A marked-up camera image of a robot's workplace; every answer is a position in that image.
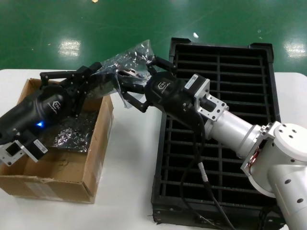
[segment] cable connector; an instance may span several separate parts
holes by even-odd
[[[202,162],[198,163],[198,167],[199,167],[199,169],[201,171],[202,180],[204,182],[207,182],[208,181],[208,177],[207,177],[207,173],[205,171],[205,167],[203,166],[203,163]]]

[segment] white table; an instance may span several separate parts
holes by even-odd
[[[0,116],[16,105],[26,79],[39,78],[42,71],[46,70],[0,71]],[[307,78],[297,73],[276,73],[275,77],[282,121],[307,128]],[[0,190],[2,230],[197,229],[156,225],[149,216],[161,112],[125,109],[117,94],[112,101],[114,123],[95,204],[20,199]]]

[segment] plastic bag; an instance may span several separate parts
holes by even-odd
[[[40,141],[47,147],[87,153],[99,111],[82,111],[78,118],[67,117],[46,130]]]
[[[124,80],[135,84],[145,84],[151,75],[147,71],[147,63],[154,60],[154,53],[150,41],[146,40],[135,47],[114,57],[101,62],[102,68],[93,77],[96,78],[95,86],[90,90],[88,98],[101,98],[114,92],[121,96],[126,108],[132,107],[122,97],[121,86],[118,82],[118,74],[121,71],[137,71],[135,76],[125,76]],[[142,94],[130,93],[136,99],[141,99]]]

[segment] robotic arm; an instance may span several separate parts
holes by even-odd
[[[156,72],[154,65],[165,69]],[[42,126],[51,126],[65,116],[78,116],[86,93],[95,85],[101,66],[81,67],[73,72],[41,73],[42,87],[0,118],[0,157],[11,165],[28,154],[37,161],[46,147],[37,140]],[[150,80],[143,87],[118,75],[123,99],[141,112],[155,106],[191,130],[199,132],[201,115],[205,138],[213,138],[244,159],[241,169],[262,194],[277,199],[291,230],[306,230],[307,221],[307,129],[294,124],[251,125],[228,111],[223,101],[210,95],[210,80],[194,74],[186,83],[174,77],[173,64],[156,57],[148,64]],[[135,75],[136,72],[125,72]],[[48,85],[50,78],[66,78]],[[129,92],[142,93],[141,103]],[[204,182],[205,170],[201,170]]]
[[[172,63],[156,59],[154,64],[169,71],[157,73],[149,66],[152,77],[144,87],[147,102],[136,107],[145,112],[153,105],[194,131],[200,129],[197,111],[205,123],[206,139],[221,142],[244,159],[241,169],[259,192],[277,199],[289,229],[306,230],[307,129],[277,121],[251,125],[210,95],[209,79],[194,74],[185,83],[173,76]]]

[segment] white robotic arm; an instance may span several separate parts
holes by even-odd
[[[186,87],[194,83],[194,75]],[[241,169],[262,194],[275,197],[290,230],[307,229],[307,129],[294,124],[251,125],[210,95],[210,80],[194,94],[197,111],[213,138],[244,159]]]

